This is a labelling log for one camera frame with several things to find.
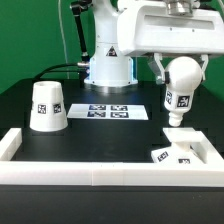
white border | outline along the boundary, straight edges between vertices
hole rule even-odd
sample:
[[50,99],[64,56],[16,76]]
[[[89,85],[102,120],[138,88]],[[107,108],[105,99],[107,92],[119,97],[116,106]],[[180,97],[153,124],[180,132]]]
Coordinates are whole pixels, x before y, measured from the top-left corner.
[[[15,140],[21,142],[18,141],[22,139],[21,129],[9,132],[14,133],[11,145],[18,148],[20,144],[15,144]],[[224,162],[164,166],[155,163],[1,161],[0,184],[224,187]]]

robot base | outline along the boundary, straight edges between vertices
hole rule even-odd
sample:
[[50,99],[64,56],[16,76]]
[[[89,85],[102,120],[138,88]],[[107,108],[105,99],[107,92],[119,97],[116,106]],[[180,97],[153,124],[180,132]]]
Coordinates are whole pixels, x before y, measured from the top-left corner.
[[138,81],[134,81],[126,86],[100,86],[85,80],[84,87],[101,93],[126,93],[135,91],[138,88]]

white cup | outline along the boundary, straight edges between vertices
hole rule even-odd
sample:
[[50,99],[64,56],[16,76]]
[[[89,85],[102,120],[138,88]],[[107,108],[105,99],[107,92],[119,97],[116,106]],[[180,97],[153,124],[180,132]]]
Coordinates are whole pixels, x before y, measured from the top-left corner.
[[30,128],[36,131],[59,131],[67,127],[61,83],[41,81],[33,85]]

green wall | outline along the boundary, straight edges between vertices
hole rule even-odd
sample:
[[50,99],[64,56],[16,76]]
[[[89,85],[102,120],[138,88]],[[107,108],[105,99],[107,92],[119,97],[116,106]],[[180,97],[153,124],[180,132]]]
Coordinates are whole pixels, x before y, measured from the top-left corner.
[[[80,61],[80,48],[71,0],[61,0],[68,61]],[[94,53],[94,19],[91,10],[82,16],[87,48]],[[0,7],[0,92],[23,78],[31,78],[52,65],[65,62],[58,19],[58,0],[7,0]],[[152,80],[145,58],[138,59],[138,79]],[[224,57],[210,61],[204,85],[224,100]],[[64,74],[54,77],[66,78]]]

black table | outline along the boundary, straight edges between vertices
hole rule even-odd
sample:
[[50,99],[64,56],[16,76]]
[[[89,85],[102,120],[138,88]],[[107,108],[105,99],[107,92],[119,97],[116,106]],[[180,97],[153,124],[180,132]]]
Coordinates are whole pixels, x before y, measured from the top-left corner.
[[[20,127],[23,143],[15,161],[152,162],[151,150],[169,145],[164,86],[142,82],[136,91],[103,94],[61,80],[64,104],[144,105],[149,120],[69,119],[53,133],[29,128],[33,80],[0,95],[1,137]],[[224,155],[224,103],[203,86],[197,89],[183,127],[202,131]],[[0,186],[0,223],[224,223],[223,188]]]

